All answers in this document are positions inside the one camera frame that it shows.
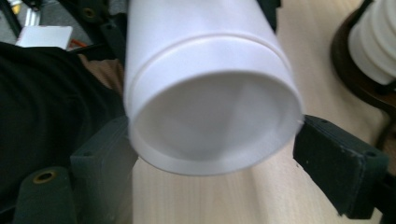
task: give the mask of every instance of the dark clothing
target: dark clothing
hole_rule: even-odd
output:
[[[123,114],[120,96],[77,55],[0,43],[0,210],[26,176],[67,166],[73,151]]]

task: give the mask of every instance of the light wood surface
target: light wood surface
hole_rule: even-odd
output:
[[[327,119],[373,144],[386,116],[352,95],[330,61],[337,27],[358,0],[283,0],[278,38],[289,56],[305,114]],[[229,175],[189,177],[139,160],[134,167],[134,224],[379,223],[339,217],[292,158],[290,143],[267,161]]]

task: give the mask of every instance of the white stacked cups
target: white stacked cups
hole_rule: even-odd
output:
[[[396,1],[377,0],[349,35],[349,52],[359,69],[386,85],[396,78]]]
[[[145,161],[229,173],[299,130],[290,65],[256,0],[133,0],[128,21],[124,104]]]

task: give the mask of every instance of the dark wooden holder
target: dark wooden holder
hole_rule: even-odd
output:
[[[350,91],[367,104],[389,115],[389,123],[380,134],[376,147],[389,155],[389,171],[396,175],[396,81],[383,86],[371,80],[353,62],[348,50],[349,32],[366,9],[364,3],[346,18],[336,32],[331,47],[332,64],[336,74]]]

